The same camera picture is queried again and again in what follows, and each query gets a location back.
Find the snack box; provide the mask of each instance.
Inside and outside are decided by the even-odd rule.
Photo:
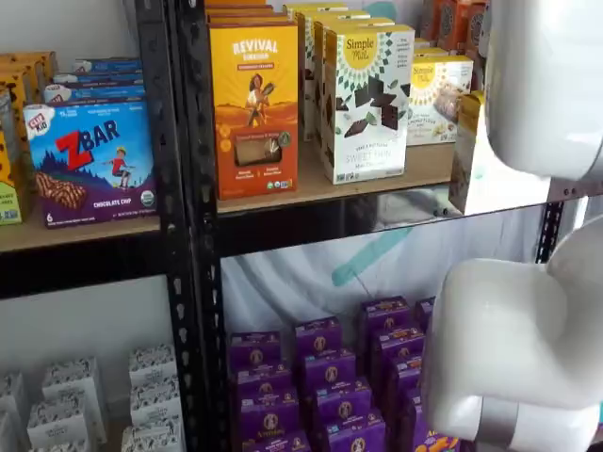
[[[356,357],[347,348],[324,350],[303,359],[303,387],[310,394],[338,381],[356,378]]]
[[[96,437],[100,443],[106,443],[108,436],[106,402],[101,387],[101,374],[95,358],[83,358],[48,366],[44,372],[41,391],[47,400],[69,394],[84,397]]]
[[[155,212],[143,99],[29,105],[24,116],[48,228]]]
[[[311,452],[310,443],[303,430],[293,431],[274,440],[248,444],[243,452]]]
[[[295,350],[298,358],[327,349],[341,348],[343,335],[337,317],[326,317],[295,327]]]
[[[33,448],[78,441],[86,441],[92,447],[96,445],[88,405],[79,395],[66,395],[34,405],[27,433]]]
[[[321,157],[333,184],[403,173],[414,40],[406,25],[327,31]]]
[[[379,410],[325,426],[322,452],[383,452],[385,422]]]
[[[299,27],[298,57],[299,71],[303,90],[303,102],[299,103],[302,137],[304,141],[314,139],[315,127],[315,25],[317,19],[370,19],[370,14],[362,10],[329,11],[319,12],[315,10],[301,9],[295,13]]]
[[[51,84],[92,83],[92,82],[129,82],[142,80],[142,71],[130,73],[57,73]]]
[[[239,438],[243,446],[273,440],[300,427],[300,401],[294,388],[243,398]]]
[[[134,427],[182,416],[177,377],[134,386],[130,392],[130,415]]]
[[[137,348],[129,358],[130,383],[140,386],[178,375],[172,345]]]
[[[11,427],[24,449],[30,446],[27,436],[29,409],[23,374],[14,372],[0,376],[0,412],[8,414]]]
[[[409,391],[405,397],[405,407],[400,411],[399,431],[395,448],[401,452],[417,450],[446,450],[458,452],[461,444],[458,438],[443,436],[427,425],[421,405],[421,394],[418,389]]]
[[[221,200],[297,189],[297,28],[209,26]]]
[[[471,88],[473,61],[466,56],[420,56],[413,61],[408,145],[456,140],[461,96]]]
[[[450,202],[466,215],[546,202],[550,178],[511,169],[494,154],[486,129],[483,91],[463,96],[460,104]]]
[[[261,363],[281,361],[281,334],[278,331],[236,332],[230,339],[233,372]]]
[[[138,58],[77,59],[73,62],[74,73],[129,73],[142,69]]]
[[[236,373],[236,388],[240,396],[272,393],[292,384],[291,369],[284,363],[259,364]]]
[[[31,199],[10,91],[0,88],[0,226],[21,223]]]

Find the blue box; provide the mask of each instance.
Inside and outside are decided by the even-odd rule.
[[[47,227],[155,212],[144,99],[29,105],[24,121]]]

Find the cardboard box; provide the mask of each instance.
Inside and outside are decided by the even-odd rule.
[[[34,405],[27,433],[33,448],[86,441],[92,450],[96,450],[88,405],[79,395],[67,395]]]
[[[230,339],[233,372],[244,367],[281,361],[281,334],[278,331],[236,332]]]
[[[299,27],[298,36],[298,56],[299,56],[299,71],[303,92],[303,102],[299,103],[300,122],[302,129],[302,137],[304,141],[314,140],[316,131],[315,121],[319,121],[319,117],[315,118],[315,104],[317,101],[315,94],[315,20],[318,19],[370,19],[370,14],[362,10],[347,10],[347,11],[329,11],[319,12],[315,10],[299,10],[295,13],[296,21]]]
[[[550,178],[507,167],[494,154],[485,121],[485,99],[474,91],[461,99],[459,136],[448,198],[465,215],[546,202]]]
[[[221,200],[295,190],[297,28],[209,26]]]
[[[135,386],[130,392],[130,415],[134,427],[168,417],[182,417],[177,377]]]
[[[44,102],[56,104],[81,99],[119,99],[144,96],[142,79],[121,82],[88,82],[48,85],[44,90]]]
[[[101,387],[101,373],[95,358],[83,358],[48,366],[41,390],[47,400],[70,394],[83,396],[90,413],[92,427],[96,431],[96,438],[100,443],[106,443],[108,416]]]
[[[132,386],[177,376],[173,346],[162,344],[157,347],[137,348],[130,353],[129,370]]]
[[[0,412],[8,414],[11,427],[23,449],[30,446],[27,436],[29,409],[23,374],[15,372],[0,376]]]
[[[406,25],[327,31],[321,157],[333,184],[403,173],[414,40]]]
[[[0,88],[0,226],[21,223],[31,199],[10,91]]]
[[[408,145],[453,143],[461,96],[471,87],[466,56],[420,56],[413,61]]]
[[[72,65],[74,73],[129,73],[141,69],[138,58],[77,59]]]
[[[300,401],[293,388],[243,398],[239,408],[243,446],[272,440],[300,427]]]
[[[342,343],[341,324],[337,317],[312,320],[295,327],[295,351],[298,358],[341,348]]]
[[[385,450],[385,422],[379,410],[325,426],[323,452],[381,452]]]
[[[155,212],[143,99],[29,105],[24,116],[48,228]]]

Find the chocolate image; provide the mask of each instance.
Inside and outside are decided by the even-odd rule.
[[[357,89],[354,92],[354,99],[356,101],[356,108],[370,102],[371,97],[368,94],[368,85],[364,85],[362,88]]]
[[[394,99],[396,99],[396,94],[380,94],[375,97],[373,102],[370,103],[370,106],[379,106],[384,107],[386,105],[390,105]]]
[[[353,137],[354,135],[362,134],[365,131],[365,129],[367,128],[367,126],[368,126],[367,120],[356,121],[354,124],[351,125],[350,129],[348,129],[348,132],[346,132],[346,135],[344,135],[344,138]]]

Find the white small box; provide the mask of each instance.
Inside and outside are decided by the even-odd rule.
[[[130,414],[134,427],[166,417],[182,416],[178,378],[170,377],[132,388]]]
[[[52,364],[46,369],[41,389],[46,399],[83,394],[89,407],[96,438],[100,443],[106,443],[106,405],[95,358]]]
[[[161,381],[177,373],[173,346],[162,344],[152,348],[137,348],[130,353],[132,386]]]
[[[31,408],[27,433],[32,447],[49,447],[81,440],[96,449],[94,430],[84,397],[67,395]]]
[[[24,449],[29,448],[27,418],[29,402],[25,393],[23,374],[19,372],[0,377],[0,411],[7,412],[10,424]]]

